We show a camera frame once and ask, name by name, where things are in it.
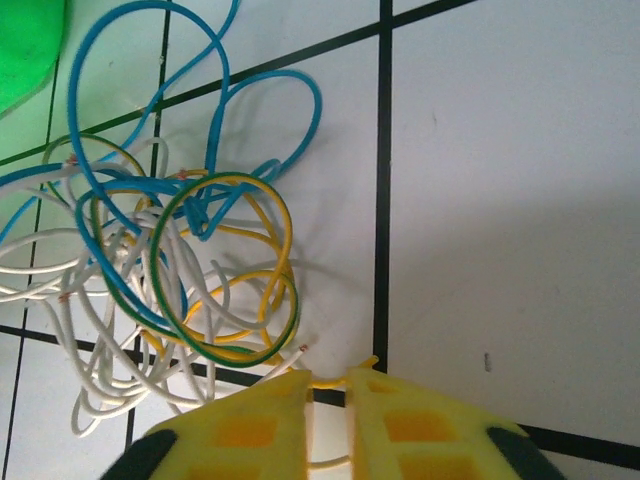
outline blue wire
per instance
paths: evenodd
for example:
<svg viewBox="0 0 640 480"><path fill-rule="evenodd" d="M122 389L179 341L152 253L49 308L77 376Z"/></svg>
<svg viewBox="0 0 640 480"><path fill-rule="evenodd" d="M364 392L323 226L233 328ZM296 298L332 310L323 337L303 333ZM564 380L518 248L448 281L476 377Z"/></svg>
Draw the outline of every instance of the blue wire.
<svg viewBox="0 0 640 480"><path fill-rule="evenodd" d="M122 144L122 148L125 149L133 143L133 141L138 137L140 131L143 128L144 123L147 121L149 115L151 114L153 108L158 103L160 98L162 98L165 91L171 86L175 81L177 81L180 77L182 77L185 73L187 73L191 68L193 68L197 63L202 61L206 56L208 56L214 50L217 51L218 56L220 58L220 62L222 65L222 80L221 80L221 88L220 88L220 101L218 107L215 109L213 118L211 120L211 124L209 126L209 133L207 138L207 149L204 160L204 167L209 173L214 173L217 164L217 155L218 148L220 144L220 136L222 131L222 125L224 120L224 114L226 110L226 106L229 101L242 89L262 80L267 80L270 78L295 78L304 82L313 95L314 101L314 110L311 117L311 121L305 136L302 141L298 145L298 147L291 153L291 155L284 161L280 162L277 159L267 160L253 170L251 173L255 177L261 178L263 181L267 183L271 183L277 180L280 176L285 174L301 157L304 151L309 146L311 140L313 139L320 122L320 117L322 115L322 95L318 85L313 81L311 77L305 75L304 73L295 71L295 70L280 70L275 72L264 72L249 77L233 88L230 89L230 66L227 55L224 51L224 48L220 42L220 39L225 35L228 31L229 27L233 23L233 20L238 11L239 0L233 0L231 3L231 7L229 9L229 13L223 26L220 29L220 32L216 35L214 31L202 20L198 15L193 13L181 5L177 5L174 3L169 3L165 1L158 0L150 0L150 1L136 1L133 3L125 4L115 9L111 10L107 14L105 14L102 18L100 18L89 30L86 37L82 41L80 48L78 49L69 79L69 95L67 99L67 108L68 108L68 122L69 122L69 137L71 140L71 144L76 153L76 157L78 159L78 165L82 169L87 181L91 186L91 190L86 192L84 195L80 197L77 202L76 211L75 211L75 219L78 226L78 231L80 232L82 238L89 248L91 254L97 261L104 274L107 275L116 285L116 287L122 291L125 297L132 303L132 305L137 309L140 315L143 315L148 320L157 323L158 325L168 327L168 322L151 311L146 305L144 305L135 293L127 286L126 282L122 279L122 277L115 270L113 265L111 265L102 252L102 248L98 245L91 237L87 226L85 224L83 218L83 207L94 196L100 198L100 200L107 206L107 208L114 215L114 219L107 222L104 226L107 226L116 220L120 221L123 226L133 231L136 235L140 234L140 229L137 225L130 220L121 210L119 210L116 205L111 201L109 196L107 195L107 190L111 189L127 189L127 190L137 190L145 193L152 201L153 204L162 207L162 203L160 202L157 195L168 195L174 196L176 195L185 185L189 183L188 180L180 180L180 179L158 179L153 177L137 177L133 175L126 175L118 171L114 170L101 170L100 173L106 173L107 175L112 176L114 179L109 180L107 182L101 183L96 178L94 172L91 170L89 162L87 160L86 154L84 152L81 139L80 132L78 127L78 105L77 105L77 97L78 97L78 84L80 79L80 74L82 71L82 67L84 61L91 50L93 43L96 41L101 32L113 21L118 18L135 12L139 10L146 9L160 9L167 10L179 15L186 17L195 23L201 30L203 30L211 40L211 43L198 55L196 55L193 59L191 59L187 64L185 64L182 68L180 68L174 75L172 75L165 83L163 83L160 88L156 91L156 93L151 98L149 104L145 108L142 117L140 118L138 124L136 125L133 132L129 135L129 137ZM115 155L115 152L112 152L105 157L102 157L99 161L104 161L108 158L111 158ZM38 175L41 173L53 172L57 169L63 167L64 164L48 164L48 165L39 165L36 167L30 167L18 172L13 172L9 175L6 175L0 178L0 187L6 184L9 184L13 181L20 180L22 178L26 178L32 175ZM224 185L224 184L215 184L204 189L199 190L195 193L195 195L191 195L185 199L182 207L176 209L173 214L174 218L185 217L187 220L187 224L189 225L189 229L191 232L197 236L201 241L208 240L211 235L213 235L219 223L222 221L224 216L228 213L228 211L232 208L232 206L242 197L244 193L253 192L257 190L256 187L249 184L240 184L238 186ZM9 220L7 225L4 227L2 232L0 232L0 244L6 239L6 236L11 231L11 229L16 224L17 220L35 203L37 200L36 197L31 197L29 200L22 205L16 213ZM224 200L223 204L217 209L217 211L213 214L213 216L209 219L207 214L207 209L209 205L213 202L217 202L220 200ZM166 257L164 254L161 254L162 261L166 264ZM183 310L183 315L186 313L187 309L187 297L186 291L184 289L184 285L180 283L180 297L181 297L181 308Z"/></svg>
<svg viewBox="0 0 640 480"><path fill-rule="evenodd" d="M128 13L136 12L138 10L147 10L147 9L160 9L160 10L170 10L177 14L180 14L196 25L198 25L211 39L212 44L215 46L215 49L218 51L218 55L220 57L220 61L222 64L223 78L222 78L222 86L221 86L221 94L226 94L226 91L229 87L229 62L227 60L226 53L218 39L218 36L214 33L213 30L206 24L202 18L193 13L191 10L174 3L168 3L164 1L138 1L132 2L125 5L121 5L119 7L114 8L102 18L100 18L87 33L86 37L80 44L78 52L76 53L76 57L73 61L73 65L71 67L71 73L69 78L69 95L67 97L67 116L69 123L69 137L71 139L71 144L73 145L73 149L76 153L76 157L78 160L78 165L82 169L89 182L91 188L95 191L95 193L100 197L104 205L111 211L114 217L116 217L120 222L133 231L136 235L139 235L141 230L140 228L132 222L109 198L106 191L102 187L101 183L95 177L93 172L91 171L91 167L89 165L89 161L84 152L84 148L82 146L82 142L80 141L80 132L78 126L78 81L80 79L80 72L82 71L82 65L84 60L86 59L93 42L95 42L96 38L100 35L100 33L114 20L124 16Z"/></svg>

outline electrical wire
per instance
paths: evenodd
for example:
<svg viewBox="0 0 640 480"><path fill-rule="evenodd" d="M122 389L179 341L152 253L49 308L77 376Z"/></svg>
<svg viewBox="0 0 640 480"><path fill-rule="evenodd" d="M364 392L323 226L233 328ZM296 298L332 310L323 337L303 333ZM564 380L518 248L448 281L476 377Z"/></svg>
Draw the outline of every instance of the electrical wire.
<svg viewBox="0 0 640 480"><path fill-rule="evenodd" d="M0 285L0 303L26 301L31 308L42 308L49 318L80 384L70 420L75 435L89 435L102 421L130 411L151 394L167 402L175 414L196 408L220 396L218 365L269 365L272 369L261 382L268 381L295 368L309 348L295 344L301 299L289 259L293 224L284 200L271 184L294 166L312 141L320 122L322 96L311 77L294 70L262 72L231 85L229 58L221 39L232 25L238 5L238 0L232 1L217 34L195 13L171 2L136 1L105 14L91 27L73 61L67 100L69 135L47 146L41 165L0 177L0 199L20 192L29 194L0 231L0 260L34 243L66 236L82 241L70 258L58 259L52 265L0 265L2 274L34 277L23 288ZM82 132L78 85L93 44L122 16L158 9L190 20L210 43L157 90L122 144ZM222 66L220 99L213 109L202 168L177 169L168 174L172 166L165 140L140 139L139 134L166 90L214 51ZM217 172L229 102L257 82L282 78L298 80L311 92L313 113L299 145L283 161L268 159L250 173ZM68 144L73 153L63 162L52 162L58 149ZM100 145L108 153L90 156L89 144ZM136 156L156 145L159 167L155 174L147 174ZM72 184L74 178L83 178L89 188L76 193L79 187ZM118 206L116 200L122 195L134 196L133 210ZM277 207L277 219L267 215L258 198ZM73 226L57 226L9 240L20 218L39 201L60 208ZM238 202L251 207L259 231L228 224L227 215ZM235 269L233 275L219 259L208 258L201 264L188 240L205 242L214 233L266 245L274 260L260 269ZM204 272L202 265L210 265L212 270ZM89 289L91 282L101 285ZM242 299L234 293L242 284L253 287L259 296L255 318L233 313L238 301L232 301L232 294L234 299ZM100 308L91 300L95 297L104 299ZM72 302L80 308L72 308ZM89 355L78 350L74 325L79 311L96 334ZM284 322L274 320L280 311L286 316ZM118 341L116 337L120 338L123 331L123 340ZM140 339L140 350L132 353L130 346L136 338ZM293 351L286 359L281 355L285 347ZM376 361L371 357L362 365L371 366ZM205 378L194 375L195 362L205 364ZM171 391L169 380L174 377L186 381L187 393ZM344 377L314 377L313 387L335 388L344 382ZM88 417L88 423L81 425L81 416ZM344 463L340 458L312 463L309 468L319 470Z"/></svg>

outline white tile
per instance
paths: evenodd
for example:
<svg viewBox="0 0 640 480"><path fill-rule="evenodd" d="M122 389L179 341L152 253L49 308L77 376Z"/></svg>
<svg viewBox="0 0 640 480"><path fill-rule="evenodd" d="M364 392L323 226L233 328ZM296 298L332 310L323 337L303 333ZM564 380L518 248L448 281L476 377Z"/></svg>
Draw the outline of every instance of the white tile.
<svg viewBox="0 0 640 480"><path fill-rule="evenodd" d="M570 480L635 480L638 472L628 468L544 452L545 456Z"/></svg>
<svg viewBox="0 0 640 480"><path fill-rule="evenodd" d="M324 95L318 134L299 163L274 185L293 218L291 258L302 298L300 341L317 343L305 362L322 376L371 354L375 241L377 41L359 42L294 66L309 73ZM162 135L172 168L202 167L217 93L167 109ZM311 96L294 80L255 86L232 102L223 127L219 171L248 172L270 158L284 160L306 132ZM234 207L231 218L246 214ZM266 250L238 248L216 234L198 251L242 255L243 263Z"/></svg>
<svg viewBox="0 0 640 480"><path fill-rule="evenodd" d="M0 160L45 143L52 87L53 73L35 94L0 116Z"/></svg>
<svg viewBox="0 0 640 480"><path fill-rule="evenodd" d="M41 155L32 155L25 159L19 160L9 165L0 167L0 176L7 175L15 170L38 165L41 162ZM7 225L13 214L31 197L28 193L17 192L2 198L2 208L0 208L0 230ZM29 235L35 227L35 218L37 211L37 203L27 210L16 222L2 245L17 240L21 237ZM31 260L32 245L24 245L17 250L6 254L0 258L0 265L6 267L28 267ZM0 285L13 288L16 290L24 290L27 286L27 275L13 275L0 273ZM24 302L21 300L13 300L8 303L0 303L0 324L11 327L22 327L22 317L24 311Z"/></svg>
<svg viewBox="0 0 640 480"><path fill-rule="evenodd" d="M394 15L397 15L399 13L406 12L407 10L435 3L436 1L437 0L393 0L393 13Z"/></svg>
<svg viewBox="0 0 640 480"><path fill-rule="evenodd" d="M73 436L69 418L78 391L60 347L25 340L8 480L99 478L122 454L126 415L102 422L86 438Z"/></svg>
<svg viewBox="0 0 640 480"><path fill-rule="evenodd" d="M200 15L218 32L224 23L231 0L179 0ZM288 53L328 40L378 21L378 2L351 0L240 2L237 16L222 44L229 57L231 72L239 72ZM179 15L171 15L167 77L175 73L207 45L208 37L193 23ZM221 78L222 69L215 53L203 60L181 79L171 94Z"/></svg>
<svg viewBox="0 0 640 480"><path fill-rule="evenodd" d="M19 348L19 337L0 333L0 448L3 449L3 460L5 455L4 447L7 445Z"/></svg>
<svg viewBox="0 0 640 480"><path fill-rule="evenodd" d="M68 133L67 91L71 65L93 24L123 0L71 4L53 106L51 137ZM80 128L144 108L158 88L164 11L134 12L110 24L97 38L80 76Z"/></svg>
<svg viewBox="0 0 640 480"><path fill-rule="evenodd" d="M638 443L638 15L495 0L395 32L393 375Z"/></svg>

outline green bowl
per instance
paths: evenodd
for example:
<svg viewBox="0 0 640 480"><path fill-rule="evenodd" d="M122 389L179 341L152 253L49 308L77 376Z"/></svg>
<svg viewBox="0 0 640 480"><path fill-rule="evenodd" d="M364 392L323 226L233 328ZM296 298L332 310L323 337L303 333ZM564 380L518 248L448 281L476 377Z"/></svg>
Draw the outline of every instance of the green bowl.
<svg viewBox="0 0 640 480"><path fill-rule="evenodd" d="M64 20L65 0L0 1L0 116L47 80Z"/></svg>

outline black line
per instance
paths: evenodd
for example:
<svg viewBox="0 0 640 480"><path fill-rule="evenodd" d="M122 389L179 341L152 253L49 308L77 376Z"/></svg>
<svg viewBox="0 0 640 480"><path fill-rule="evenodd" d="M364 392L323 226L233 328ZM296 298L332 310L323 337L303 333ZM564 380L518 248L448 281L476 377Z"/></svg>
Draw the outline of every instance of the black line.
<svg viewBox="0 0 640 480"><path fill-rule="evenodd" d="M50 343L52 345L59 345L58 339L55 335L50 333L38 332L35 330L27 330L10 327L8 325L0 325L0 333L6 333L8 335L14 335L16 337L24 337L30 340L37 340L39 342ZM88 340L78 340L76 339L76 344L78 346L78 350L83 352L93 352L95 347L95 343L90 342Z"/></svg>
<svg viewBox="0 0 640 480"><path fill-rule="evenodd" d="M476 1L477 0L440 0L438 2L429 3L393 17L393 28L403 27L410 23L418 22L425 18L433 17L439 13L444 13Z"/></svg>
<svg viewBox="0 0 640 480"><path fill-rule="evenodd" d="M42 153L42 152L45 151L46 148L47 148L47 146L45 144L45 145L40 145L39 147L34 147L34 148L30 149L30 150L25 150L24 152L16 153L15 155L7 157L4 160L0 160L0 167L2 167L4 165L9 165L10 163L17 162L17 161L22 160L24 158L30 157L31 155L36 155L38 153Z"/></svg>
<svg viewBox="0 0 640 480"><path fill-rule="evenodd" d="M520 425L541 450L640 470L640 446Z"/></svg>
<svg viewBox="0 0 640 480"><path fill-rule="evenodd" d="M56 337L51 334L22 330L16 327L0 325L0 334L8 334L16 337L24 337L31 340L41 341L50 344L57 344ZM78 340L78 349L86 352L93 351L94 344L83 340ZM141 353L127 350L125 352L134 362L140 362ZM151 363L155 361L155 356L151 355ZM196 375L204 377L206 367L202 364L193 364L193 371ZM218 380L243 387L250 387L260 379L259 375L243 372L239 370L229 370L218 367L216 369ZM318 403L332 405L336 407L345 406L345 393L339 390L314 390L314 400ZM533 442L541 450L569 455L585 460L593 460L600 463L607 463L624 468L640 470L640 447L627 445L624 443L601 440L592 437L585 437L573 433L549 430L546 428L533 427L530 425L520 425L530 436Z"/></svg>
<svg viewBox="0 0 640 480"><path fill-rule="evenodd" d="M351 45L361 40L373 37L378 34L379 27L379 23L372 23L371 25L367 25L366 27L358 28L343 35L339 35L337 37L330 38L329 40L316 43L315 45L311 45L310 47L297 50L287 55L283 55L282 57L278 57L273 60L261 63L260 65L242 70L241 72L231 75L230 84L235 85L236 83L239 83L242 80L246 80L247 78L258 73L289 67L295 63L309 60L310 58L317 57L324 53L328 53L338 48L346 47L347 45ZM164 102L160 103L159 106L161 109L173 107L175 105L179 105L181 103L188 102L189 100L201 97L203 95L207 95L208 93L220 90L221 86L222 81L216 80L214 82L201 85L200 87L196 87L187 92L180 93L171 98L168 98Z"/></svg>
<svg viewBox="0 0 640 480"><path fill-rule="evenodd" d="M167 74L167 52L169 51L169 30L171 28L171 11L166 10L164 12L164 30L162 32L162 49L160 52L160 58L162 61L160 62L160 75L158 77L158 88L162 86L165 82L166 74ZM162 103L163 97L160 97L159 102ZM156 113L156 121L153 126L153 136L160 136L160 125L162 122L162 110L159 110ZM156 176L156 169L158 165L158 144L154 143L151 150L151 170L150 175L152 177Z"/></svg>
<svg viewBox="0 0 640 480"><path fill-rule="evenodd" d="M53 102L55 100L56 95L56 86L58 83L58 65L59 58L56 59L55 66L53 68L53 84L51 86L51 99L49 100L49 115L47 118L47 133L45 135L45 144L49 143L49 139L51 138L51 123L53 119ZM33 231L38 231L38 226L40 224L40 214L42 211L42 199L38 198L38 205L36 207L36 218L33 227ZM33 267L36 258L36 245L38 242L33 242L31 245L31 258L29 259L29 267ZM33 282L33 275L29 275L27 277L27 288ZM27 308L22 309L22 331L25 331L27 328L27 316L29 310ZM2 480L6 480L7 478L7 469L9 467L9 453L11 452L11 439L13 435L13 424L15 421L16 414L16 406L18 404L18 385L20 383L20 371L22 370L22 355L24 353L24 340L25 337L23 335L20 336L20 346L18 347L18 360L16 362L16 377L13 383L13 396L11 398L11 412L9 414L9 426L7 428L7 446L4 452L4 462L2 465Z"/></svg>
<svg viewBox="0 0 640 480"><path fill-rule="evenodd" d="M136 364L136 367L140 365L140 358L142 354L140 352L140 335L136 337L133 344L133 352L127 351L129 358ZM127 431L124 436L124 448L125 450L133 443L133 425L136 421L136 407L133 407L127 412Z"/></svg>
<svg viewBox="0 0 640 480"><path fill-rule="evenodd" d="M376 176L376 244L373 292L373 354L375 369L388 369L389 236L391 216L391 76L393 55L392 0L380 1L378 50L378 159Z"/></svg>
<svg viewBox="0 0 640 480"><path fill-rule="evenodd" d="M283 55L273 60L269 60L268 62L251 67L247 70L243 70L241 72L235 73L231 76L231 79L230 79L231 85L234 85L256 73L288 67L293 65L294 63L308 60L310 58L317 57L318 55L322 55L324 53L331 52L338 48L346 47L348 45L359 42L361 40L365 40L367 38L373 37L378 34L379 27L380 27L379 23L372 23L370 25L357 28L355 30L344 33L342 35L338 35L337 37L333 37L328 40L324 40L322 42L316 43L315 45L305 47L303 49ZM153 109L153 112L159 113L166 108L179 105L181 103L187 102L189 100L193 100L195 98L201 97L211 92L215 92L217 90L220 90L221 85L222 85L222 82L220 80L217 80L215 82L202 85L200 87L194 88L187 92L175 95L173 97L169 97L167 99L162 100L161 102L158 102L158 104ZM83 130L83 132L97 134L100 132L104 132L105 130L108 130L110 128L122 125L124 123L137 120L141 116L142 116L141 110L134 110L132 112L125 113L124 115L120 115L119 117L115 117L105 122L94 125L92 127L86 128L85 130ZM16 155L12 155L3 160L0 160L0 166L8 165L18 160L27 158L31 155L35 155L37 153L42 153L44 152L45 149L46 149L46 144L40 145L38 147L32 148L22 153L18 153Z"/></svg>

